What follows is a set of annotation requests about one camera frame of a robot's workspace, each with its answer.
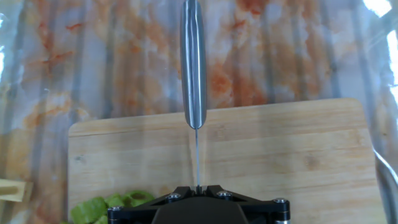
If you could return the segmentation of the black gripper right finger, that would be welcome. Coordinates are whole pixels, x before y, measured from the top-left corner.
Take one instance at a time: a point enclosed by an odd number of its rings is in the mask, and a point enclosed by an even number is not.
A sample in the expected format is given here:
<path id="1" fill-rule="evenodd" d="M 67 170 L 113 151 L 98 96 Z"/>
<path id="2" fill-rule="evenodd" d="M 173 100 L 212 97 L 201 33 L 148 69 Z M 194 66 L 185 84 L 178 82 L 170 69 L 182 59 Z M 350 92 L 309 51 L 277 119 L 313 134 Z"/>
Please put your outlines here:
<path id="1" fill-rule="evenodd" d="M 239 208 L 236 212 L 224 205 L 221 211 L 244 218 L 247 223 L 289 224 L 291 220 L 290 201 L 286 198 L 263 201 L 228 191 L 220 185 L 199 186 L 199 196 L 234 203 Z"/>

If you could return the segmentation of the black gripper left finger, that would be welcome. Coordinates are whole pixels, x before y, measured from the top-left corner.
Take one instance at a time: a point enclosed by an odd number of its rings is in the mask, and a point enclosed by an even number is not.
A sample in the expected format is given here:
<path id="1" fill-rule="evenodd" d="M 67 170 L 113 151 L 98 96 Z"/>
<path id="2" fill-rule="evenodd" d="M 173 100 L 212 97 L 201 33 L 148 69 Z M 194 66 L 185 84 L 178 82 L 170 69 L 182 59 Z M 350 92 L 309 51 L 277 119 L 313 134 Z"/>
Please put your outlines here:
<path id="1" fill-rule="evenodd" d="M 173 202 L 197 196 L 197 187 L 177 187 L 172 193 L 155 198 L 136 207 L 111 207 L 108 224 L 153 223 L 159 210 Z"/>

